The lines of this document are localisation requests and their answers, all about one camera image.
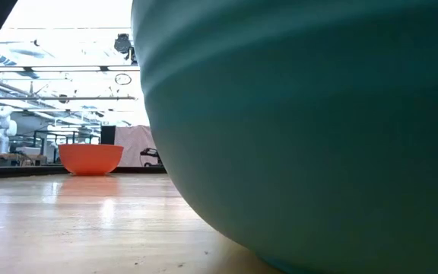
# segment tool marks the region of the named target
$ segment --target teal bowl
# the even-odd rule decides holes
[[[290,273],[438,273],[438,0],[135,0],[154,140]]]

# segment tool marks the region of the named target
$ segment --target table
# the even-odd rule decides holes
[[[166,174],[0,179],[0,273],[278,274]]]

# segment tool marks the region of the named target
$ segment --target orange bowl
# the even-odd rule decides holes
[[[119,145],[59,145],[62,164],[75,175],[104,175],[113,171],[121,161],[122,151]]]

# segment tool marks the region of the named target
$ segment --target white robot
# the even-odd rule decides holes
[[[9,106],[0,106],[0,153],[8,153],[9,137],[16,135],[17,125],[11,119],[13,110]]]

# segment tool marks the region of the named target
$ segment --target pink curtain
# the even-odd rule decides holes
[[[142,167],[144,163],[156,164],[157,159],[149,156],[141,156],[140,152],[145,148],[156,148],[149,126],[116,127],[114,145],[123,146],[120,167]]]

